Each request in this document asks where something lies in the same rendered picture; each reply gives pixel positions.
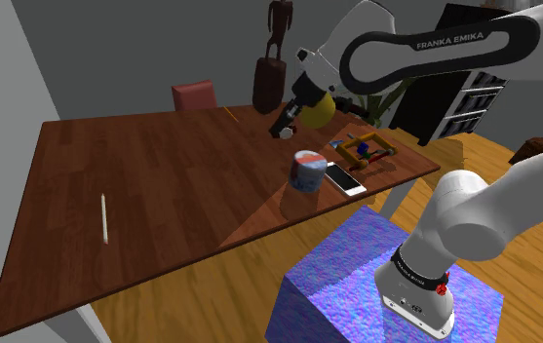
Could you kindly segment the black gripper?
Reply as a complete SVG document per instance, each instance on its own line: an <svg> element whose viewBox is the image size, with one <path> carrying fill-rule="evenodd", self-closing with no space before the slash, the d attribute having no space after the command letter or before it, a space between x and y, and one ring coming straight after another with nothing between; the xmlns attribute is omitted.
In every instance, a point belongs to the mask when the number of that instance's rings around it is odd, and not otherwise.
<svg viewBox="0 0 543 343"><path fill-rule="evenodd" d="M269 129L274 138L279 138L279 132L286 128L294 133L294 119L299 115L303 106L315 107L325 96L325 91L319 88L303 71L293 83L291 90L294 99L289 101L282 109L280 115Z"/></svg>

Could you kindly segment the yellow round fruit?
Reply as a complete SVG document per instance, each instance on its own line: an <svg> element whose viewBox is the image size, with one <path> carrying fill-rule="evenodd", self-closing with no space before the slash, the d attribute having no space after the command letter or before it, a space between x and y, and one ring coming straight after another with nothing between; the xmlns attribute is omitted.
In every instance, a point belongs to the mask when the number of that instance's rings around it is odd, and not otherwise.
<svg viewBox="0 0 543 343"><path fill-rule="evenodd" d="M298 118L303 126L311 129L319 129L332 119L335 111L334 100L331 94L326 93L313 107L303 106Z"/></svg>

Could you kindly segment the dark brown wooden figure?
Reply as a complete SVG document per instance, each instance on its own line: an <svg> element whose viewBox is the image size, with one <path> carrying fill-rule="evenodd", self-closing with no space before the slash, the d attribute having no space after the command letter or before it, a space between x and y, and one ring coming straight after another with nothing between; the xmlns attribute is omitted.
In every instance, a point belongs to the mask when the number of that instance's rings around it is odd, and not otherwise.
<svg viewBox="0 0 543 343"><path fill-rule="evenodd" d="M291 0L271 1L267 11L270 37L266 43L265 56L256 62L252 88L252 105L263 115L278 108L284 96L287 64L281 59L281 53L292 19Z"/></svg>

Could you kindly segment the blue white red can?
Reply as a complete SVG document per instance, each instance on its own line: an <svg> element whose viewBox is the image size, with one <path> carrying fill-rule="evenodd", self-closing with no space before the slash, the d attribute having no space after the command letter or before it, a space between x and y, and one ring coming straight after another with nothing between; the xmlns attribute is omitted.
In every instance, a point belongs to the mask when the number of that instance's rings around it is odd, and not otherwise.
<svg viewBox="0 0 543 343"><path fill-rule="evenodd" d="M314 151L300 150L294 153L289 173L289 184L303 193L319 190L326 173L327 159Z"/></svg>

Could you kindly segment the white smartphone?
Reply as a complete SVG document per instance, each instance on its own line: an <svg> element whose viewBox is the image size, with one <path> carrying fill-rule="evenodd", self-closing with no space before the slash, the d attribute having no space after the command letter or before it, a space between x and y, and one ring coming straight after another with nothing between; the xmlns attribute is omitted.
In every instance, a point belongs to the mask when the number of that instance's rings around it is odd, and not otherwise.
<svg viewBox="0 0 543 343"><path fill-rule="evenodd" d="M367 188L335 162L328 162L326 178L344 195L356 196L367 191Z"/></svg>

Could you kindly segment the green potted plant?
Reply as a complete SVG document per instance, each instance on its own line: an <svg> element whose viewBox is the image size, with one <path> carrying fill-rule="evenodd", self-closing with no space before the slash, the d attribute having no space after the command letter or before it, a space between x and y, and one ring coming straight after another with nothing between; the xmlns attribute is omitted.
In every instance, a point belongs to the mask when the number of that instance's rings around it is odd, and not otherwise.
<svg viewBox="0 0 543 343"><path fill-rule="evenodd" d="M415 78L406 78L388 90L374 95L355 95L342 87L338 93L332 96L332 99L338 111L353 115L379 128L382 124L383 114L414 81Z"/></svg>

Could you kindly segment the red chair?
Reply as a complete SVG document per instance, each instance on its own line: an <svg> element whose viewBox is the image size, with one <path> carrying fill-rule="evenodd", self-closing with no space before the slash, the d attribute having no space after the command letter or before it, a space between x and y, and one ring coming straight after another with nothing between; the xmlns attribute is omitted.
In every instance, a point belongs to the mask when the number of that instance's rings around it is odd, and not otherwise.
<svg viewBox="0 0 543 343"><path fill-rule="evenodd" d="M217 108L211 80L172 86L176 111Z"/></svg>

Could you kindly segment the brown wooden table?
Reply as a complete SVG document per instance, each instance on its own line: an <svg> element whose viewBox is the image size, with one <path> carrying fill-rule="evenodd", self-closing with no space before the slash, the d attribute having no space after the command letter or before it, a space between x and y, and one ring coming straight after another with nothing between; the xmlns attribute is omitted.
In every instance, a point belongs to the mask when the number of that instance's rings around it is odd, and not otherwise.
<svg viewBox="0 0 543 343"><path fill-rule="evenodd" d="M41 126L0 276L0 337L352 203L289 188L292 157L340 162L350 116L273 138L249 106ZM108 245L102 240L105 195Z"/></svg>

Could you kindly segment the black shelf cabinet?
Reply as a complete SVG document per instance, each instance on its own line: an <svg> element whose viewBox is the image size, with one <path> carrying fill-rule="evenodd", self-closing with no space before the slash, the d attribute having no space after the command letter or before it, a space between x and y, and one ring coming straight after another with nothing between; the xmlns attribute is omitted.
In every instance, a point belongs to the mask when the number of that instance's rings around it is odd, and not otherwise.
<svg viewBox="0 0 543 343"><path fill-rule="evenodd" d="M431 140L472 133L506 81L482 71L431 75L413 81L404 92L389 128Z"/></svg>

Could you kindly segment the purple patterned robot stand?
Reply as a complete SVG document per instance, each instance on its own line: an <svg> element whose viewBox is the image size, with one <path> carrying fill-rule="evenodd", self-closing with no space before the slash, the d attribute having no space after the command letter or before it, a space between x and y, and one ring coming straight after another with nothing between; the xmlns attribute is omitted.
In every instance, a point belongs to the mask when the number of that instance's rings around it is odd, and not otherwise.
<svg viewBox="0 0 543 343"><path fill-rule="evenodd" d="M449 269L454 328L436 340L384 306L373 279L408 234L362 207L284 276L268 343L496 343L503 296L458 265Z"/></svg>

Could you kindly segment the white pen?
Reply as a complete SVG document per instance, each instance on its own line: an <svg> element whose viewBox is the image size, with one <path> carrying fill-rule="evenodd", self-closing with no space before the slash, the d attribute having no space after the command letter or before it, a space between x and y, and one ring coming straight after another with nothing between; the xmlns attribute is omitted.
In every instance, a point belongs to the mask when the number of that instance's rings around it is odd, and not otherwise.
<svg viewBox="0 0 543 343"><path fill-rule="evenodd" d="M102 240L105 245L108 245L108 223L105 195L100 194L100 210L101 210L101 225L102 225Z"/></svg>

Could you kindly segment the brown block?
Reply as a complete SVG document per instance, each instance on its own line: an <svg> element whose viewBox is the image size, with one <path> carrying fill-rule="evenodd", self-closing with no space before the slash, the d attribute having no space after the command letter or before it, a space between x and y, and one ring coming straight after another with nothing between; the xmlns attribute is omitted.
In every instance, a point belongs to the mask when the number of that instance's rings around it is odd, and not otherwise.
<svg viewBox="0 0 543 343"><path fill-rule="evenodd" d="M543 153L543 137L532 137L525 141L508 163L514 165L541 153Z"/></svg>

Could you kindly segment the yellow frame toy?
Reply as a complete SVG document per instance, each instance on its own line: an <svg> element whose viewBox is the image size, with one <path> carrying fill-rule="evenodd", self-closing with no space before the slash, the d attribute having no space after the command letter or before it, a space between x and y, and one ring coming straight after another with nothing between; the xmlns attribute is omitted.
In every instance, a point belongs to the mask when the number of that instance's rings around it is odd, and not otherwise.
<svg viewBox="0 0 543 343"><path fill-rule="evenodd" d="M398 148L383 138L379 133L366 133L360 136L347 134L348 139L339 143L335 151L350 164L349 171L360 171L369 164L398 153ZM368 152L368 142L373 141L381 147Z"/></svg>

